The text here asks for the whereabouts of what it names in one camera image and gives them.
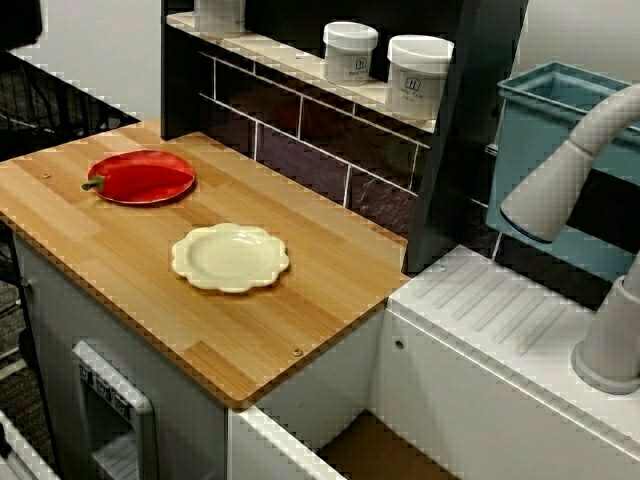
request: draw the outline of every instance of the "toy kitchen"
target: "toy kitchen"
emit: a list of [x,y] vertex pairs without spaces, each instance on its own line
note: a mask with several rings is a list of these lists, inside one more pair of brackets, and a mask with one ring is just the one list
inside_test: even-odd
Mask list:
[[[162,117],[0,164],[60,477],[637,478],[640,244],[572,217],[637,87],[508,78],[526,0],[275,3],[163,0]],[[482,223],[595,308],[465,241],[503,100]]]

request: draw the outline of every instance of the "jar lid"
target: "jar lid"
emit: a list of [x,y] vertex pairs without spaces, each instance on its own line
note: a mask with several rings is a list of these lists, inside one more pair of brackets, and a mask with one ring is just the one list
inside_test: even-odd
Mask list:
[[323,41],[345,50],[373,50],[378,44],[378,32],[360,23],[332,22],[324,27]]
[[453,46],[453,42],[437,37],[397,35],[389,41],[387,57],[409,70],[446,75]]

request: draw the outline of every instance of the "white jar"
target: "white jar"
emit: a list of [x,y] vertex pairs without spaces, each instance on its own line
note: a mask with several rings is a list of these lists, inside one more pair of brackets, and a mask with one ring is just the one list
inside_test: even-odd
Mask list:
[[353,22],[325,25],[324,77],[339,85],[362,85],[369,78],[371,52],[378,44],[378,32]]
[[453,43],[424,35],[398,35],[389,41],[389,86],[386,104],[392,112],[416,120],[438,116]]
[[234,38],[244,30],[246,0],[195,0],[195,28],[215,38]]

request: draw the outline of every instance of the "cabinet door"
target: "cabinet door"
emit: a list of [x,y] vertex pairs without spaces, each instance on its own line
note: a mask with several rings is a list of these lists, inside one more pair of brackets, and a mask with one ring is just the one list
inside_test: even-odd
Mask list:
[[16,237],[36,351],[65,480],[94,480],[78,414],[73,347],[84,340],[151,402],[160,480],[226,477],[226,411],[210,393]]
[[229,411],[228,480],[344,480],[257,407]]

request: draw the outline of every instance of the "dark tile backsplash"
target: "dark tile backsplash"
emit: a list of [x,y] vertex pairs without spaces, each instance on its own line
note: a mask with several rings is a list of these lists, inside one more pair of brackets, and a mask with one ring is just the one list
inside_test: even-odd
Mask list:
[[203,42],[203,48],[201,52],[211,59],[217,58],[219,60],[223,60],[227,63],[235,65],[242,70],[253,72],[253,60],[250,60],[247,57],[243,57],[242,55],[238,55],[237,53],[230,52],[225,48],[213,45],[212,43]]
[[283,132],[297,132],[299,95],[220,62],[216,64],[216,100]]
[[202,130],[205,134],[253,158],[255,122],[205,98],[202,99],[201,121],[206,125]]
[[303,82],[302,80],[298,80],[297,78],[290,77],[289,75],[274,70],[273,68],[256,64],[256,75],[295,90],[303,95],[307,95],[319,102],[329,104],[343,112],[353,112],[354,103],[351,100],[329,93],[322,88],[318,88],[314,85]]
[[416,197],[372,175],[353,170],[347,206],[359,215],[407,237]]
[[362,105],[356,105],[356,116],[363,118],[371,123],[380,125],[383,128],[391,130],[399,135],[404,135],[412,140],[416,140],[424,145],[429,145],[431,142],[432,134],[420,130],[419,128],[409,125],[407,123],[396,120],[393,117],[388,117],[380,112],[371,110],[370,108],[363,107]]
[[198,93],[213,98],[213,68],[211,67],[211,59],[204,55],[198,56],[198,70],[200,75],[197,78]]
[[305,102],[302,140],[409,188],[417,144],[323,105]]
[[376,117],[378,128],[355,116],[348,99],[221,50],[203,48],[204,68],[215,72],[205,80],[215,95],[202,91],[203,131],[407,237],[422,175],[414,169],[424,168],[428,147],[403,135],[417,138],[418,129],[395,134],[389,130],[401,122],[385,126]]
[[342,204],[348,170],[345,163],[264,125],[258,132],[258,162]]

